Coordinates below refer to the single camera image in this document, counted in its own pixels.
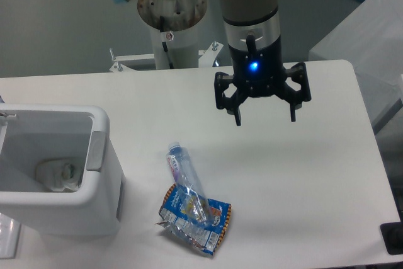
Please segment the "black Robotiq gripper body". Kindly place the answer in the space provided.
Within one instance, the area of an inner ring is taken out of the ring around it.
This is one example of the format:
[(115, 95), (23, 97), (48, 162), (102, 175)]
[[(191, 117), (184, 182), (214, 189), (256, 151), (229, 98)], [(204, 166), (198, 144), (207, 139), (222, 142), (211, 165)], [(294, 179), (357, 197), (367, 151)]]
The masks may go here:
[(281, 58), (281, 38), (258, 49), (253, 35), (246, 38), (246, 50), (229, 47), (236, 87), (233, 98), (259, 98), (287, 95), (287, 75)]

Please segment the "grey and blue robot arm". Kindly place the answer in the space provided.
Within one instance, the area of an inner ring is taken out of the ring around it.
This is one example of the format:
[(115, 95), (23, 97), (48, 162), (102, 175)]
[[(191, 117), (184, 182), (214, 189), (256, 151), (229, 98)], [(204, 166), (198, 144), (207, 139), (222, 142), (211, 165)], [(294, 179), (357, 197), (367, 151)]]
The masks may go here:
[[(131, 0), (114, 0), (126, 3)], [(194, 28), (204, 17), (207, 0), (136, 0), (142, 20), (156, 30), (160, 58), (169, 69), (183, 64), (190, 39), (179, 33)], [(248, 98), (277, 96), (291, 112), (310, 101), (306, 66), (283, 66), (278, 0), (219, 0), (233, 75), (215, 75), (215, 104), (241, 123), (240, 105)]]

